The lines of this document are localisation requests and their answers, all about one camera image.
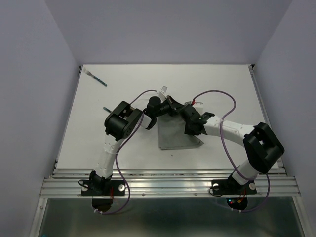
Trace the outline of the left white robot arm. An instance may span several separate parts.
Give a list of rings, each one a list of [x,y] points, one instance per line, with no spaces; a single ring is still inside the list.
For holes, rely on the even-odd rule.
[[[95,190],[100,195],[106,194],[110,188],[114,162],[123,142],[131,138],[132,132],[139,127],[150,130],[157,122],[157,117],[165,114],[175,116],[183,107],[183,104],[176,102],[171,96],[167,96],[164,101],[153,96],[143,110],[132,107],[126,101],[119,103],[105,119],[102,154],[83,187]]]

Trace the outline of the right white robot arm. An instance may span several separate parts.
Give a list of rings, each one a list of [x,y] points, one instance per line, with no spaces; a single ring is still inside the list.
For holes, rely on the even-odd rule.
[[[247,160],[238,167],[233,165],[234,172],[227,180],[227,187],[233,193],[242,190],[259,173],[268,173],[284,154],[283,145],[266,123],[246,125],[224,120],[209,112],[201,115],[192,105],[185,105],[180,116],[185,121],[187,135],[220,137],[226,153],[226,139],[244,147]]]

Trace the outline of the grey cloth napkin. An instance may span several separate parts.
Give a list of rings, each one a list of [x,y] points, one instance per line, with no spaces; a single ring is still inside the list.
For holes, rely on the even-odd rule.
[[[158,147],[161,150],[196,149],[204,144],[199,138],[185,134],[185,122],[180,115],[158,117],[157,128]]]

